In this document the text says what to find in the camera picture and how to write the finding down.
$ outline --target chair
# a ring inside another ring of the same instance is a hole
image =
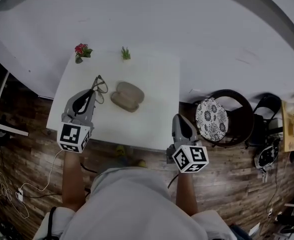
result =
[[[214,98],[215,100],[221,97],[230,97],[237,102],[239,102],[242,106],[233,111],[227,111],[228,115],[228,131],[226,133],[226,137],[231,138],[230,141],[221,142],[221,141],[211,141],[210,143],[214,144],[214,146],[229,148],[239,145],[240,143],[246,141],[252,133],[253,129],[253,112],[252,108],[247,101],[247,99],[234,90],[223,89],[216,91],[211,95],[210,98]]]
[[[264,119],[263,116],[255,114],[258,108],[268,108],[273,112],[270,119]],[[265,145],[267,138],[267,129],[271,120],[278,113],[281,108],[281,99],[271,93],[266,93],[265,96],[259,101],[254,113],[254,126],[253,131],[249,139],[245,142],[246,148],[249,146],[259,147]]]

